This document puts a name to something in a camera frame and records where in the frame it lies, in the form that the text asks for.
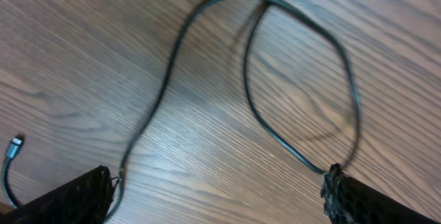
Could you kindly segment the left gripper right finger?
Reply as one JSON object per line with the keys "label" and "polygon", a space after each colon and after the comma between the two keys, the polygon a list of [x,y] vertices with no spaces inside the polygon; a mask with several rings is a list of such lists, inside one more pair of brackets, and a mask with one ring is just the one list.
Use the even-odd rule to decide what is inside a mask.
{"label": "left gripper right finger", "polygon": [[332,224],[438,224],[345,174],[338,163],[323,175],[320,197]]}

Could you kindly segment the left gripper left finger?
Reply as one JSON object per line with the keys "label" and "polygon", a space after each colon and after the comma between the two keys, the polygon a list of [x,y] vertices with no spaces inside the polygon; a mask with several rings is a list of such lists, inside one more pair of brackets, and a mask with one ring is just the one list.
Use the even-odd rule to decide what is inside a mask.
{"label": "left gripper left finger", "polygon": [[114,197],[110,171],[98,166],[1,215],[3,224],[103,224]]}

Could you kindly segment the black cable silver USB plug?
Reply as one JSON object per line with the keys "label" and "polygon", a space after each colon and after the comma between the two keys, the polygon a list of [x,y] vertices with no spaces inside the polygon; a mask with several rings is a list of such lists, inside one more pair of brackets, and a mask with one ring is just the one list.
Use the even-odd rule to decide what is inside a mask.
{"label": "black cable silver USB plug", "polygon": [[[26,0],[26,4],[27,6],[23,5],[23,13],[24,14],[30,14],[30,10],[24,10],[24,9],[28,9],[28,8],[34,8],[35,11],[38,11],[37,13],[42,14],[41,16],[46,18],[47,21],[49,20],[49,14],[54,14],[55,10],[53,10],[52,12],[49,12],[49,14],[43,14],[43,10],[50,10],[50,8],[55,9],[56,7],[59,8],[57,10],[58,11],[58,15],[60,17],[64,17],[66,20],[68,20],[68,17],[74,17],[74,13],[67,13],[67,16],[63,16],[61,15],[61,11],[64,11],[66,9],[63,9],[63,6],[60,6],[59,3],[57,3],[55,0]],[[107,221],[112,220],[113,216],[115,216],[115,213],[117,212],[117,210],[120,208],[121,203],[122,203],[122,199],[123,199],[123,195],[124,195],[124,190],[126,189],[126,176],[127,176],[127,167],[129,165],[129,158],[132,155],[133,149],[136,147],[136,145],[142,140],[143,135],[149,134],[149,128],[151,129],[151,127],[154,125],[156,125],[156,123],[154,122],[154,118],[156,113],[161,109],[161,104],[164,102],[164,97],[166,94],[166,90],[168,88],[168,85],[170,84],[171,78],[172,78],[172,71],[174,68],[176,68],[176,61],[178,58],[178,52],[182,46],[182,42],[185,38],[185,35],[188,33],[188,30],[191,26],[191,24],[195,21],[195,19],[197,18],[198,15],[200,15],[204,10],[208,9],[209,7],[211,7],[212,5],[216,4],[216,3],[220,3],[222,1],[227,1],[227,0],[202,0],[199,4],[197,4],[196,6],[194,6],[194,8],[189,12],[189,14],[187,14],[182,26],[180,27],[176,38],[174,40],[174,44],[171,48],[170,51],[170,55],[169,58],[167,59],[167,65],[164,71],[164,76],[163,79],[161,80],[161,86],[158,89],[158,93],[156,95],[156,97],[154,97],[154,100],[152,100],[152,104],[149,107],[149,109],[145,112],[144,116],[142,117],[142,119],[140,118],[139,122],[137,123],[137,127],[136,129],[133,128],[132,133],[131,133],[131,137],[128,141],[126,141],[127,145],[125,146],[125,150],[122,156],[122,159],[120,160],[120,165],[118,168],[118,176],[116,176],[117,178],[120,179],[120,185],[117,186],[118,188],[118,198],[116,199],[116,203],[115,203],[115,207],[110,210],[107,214]],[[334,39],[334,37],[332,37],[329,33],[325,34],[325,30],[323,28],[320,27],[321,30],[319,30],[318,25],[315,25],[316,27],[311,26],[312,24],[312,20],[308,19],[305,14],[300,13],[300,10],[295,8],[293,5],[291,5],[290,3],[287,3],[284,0],[259,0],[260,1],[260,6],[258,6],[254,12],[251,14],[251,18],[250,21],[252,23],[252,27],[250,29],[250,33],[249,33],[249,37],[248,40],[246,41],[246,46],[245,46],[245,53],[243,55],[243,72],[242,72],[242,76],[243,76],[243,83],[244,83],[244,91],[245,91],[245,95],[247,98],[247,102],[248,102],[248,106],[251,108],[251,113],[252,115],[254,115],[254,118],[256,119],[256,121],[259,123],[259,125],[263,126],[263,129],[265,132],[268,132],[268,134],[275,139],[275,141],[279,144],[281,144],[287,151],[288,153],[290,153],[292,156],[296,157],[303,165],[305,165],[306,167],[309,168],[309,170],[312,170],[314,173],[319,173],[319,174],[323,174],[324,171],[322,169],[319,169],[318,167],[316,167],[311,161],[308,161],[299,151],[297,151],[294,147],[292,147],[290,144],[288,144],[288,142],[286,142],[286,140],[284,140],[277,132],[275,132],[269,125],[268,123],[265,122],[265,120],[263,120],[261,117],[261,115],[258,113],[257,109],[255,108],[254,102],[251,98],[251,94],[250,94],[250,89],[249,89],[249,81],[248,81],[248,53],[250,50],[250,46],[252,44],[252,38],[254,38],[254,33],[258,27],[258,24],[260,23],[263,15],[266,13],[267,9],[269,6],[273,5],[276,7],[281,8],[284,11],[287,11],[288,14],[291,14],[293,18],[296,18],[299,22],[302,22],[303,24],[305,24],[308,28],[311,28],[312,31],[317,32],[320,35],[324,35],[324,38],[327,39],[328,41],[330,41],[330,43],[336,48],[336,52],[337,55],[343,60],[343,65],[344,65],[344,71],[347,74],[352,74],[351,69],[349,68],[349,59],[347,58],[347,55],[345,54],[342,58],[341,52],[342,52],[342,46],[340,44],[337,44],[335,42],[337,42],[337,40]],[[347,165],[348,163],[350,163],[350,161],[352,160],[352,156],[355,153],[356,148],[358,147],[358,137],[357,135],[359,135],[360,131],[359,131],[359,127],[357,127],[357,125],[359,125],[360,122],[360,117],[357,116],[359,115],[359,102],[358,102],[358,96],[354,96],[355,93],[354,92],[354,82],[353,82],[353,78],[352,75],[349,75],[349,91],[350,91],[350,95],[352,98],[352,101],[355,101],[355,116],[356,116],[356,121],[355,121],[355,133],[356,133],[356,138],[355,138],[355,148],[352,148],[351,153],[349,154],[349,158],[344,162],[344,165]],[[14,207],[14,208],[18,208],[20,206],[23,206],[24,203],[21,202],[17,199],[17,195],[19,192],[13,192],[11,190],[11,182],[8,179],[8,170],[9,170],[9,165],[11,164],[11,161],[13,161],[14,159],[12,158],[8,158],[6,159],[6,165],[3,167],[2,169],[2,179],[1,179],[1,183],[3,185],[3,191],[5,192],[6,198],[7,200],[10,202],[10,204]]]}

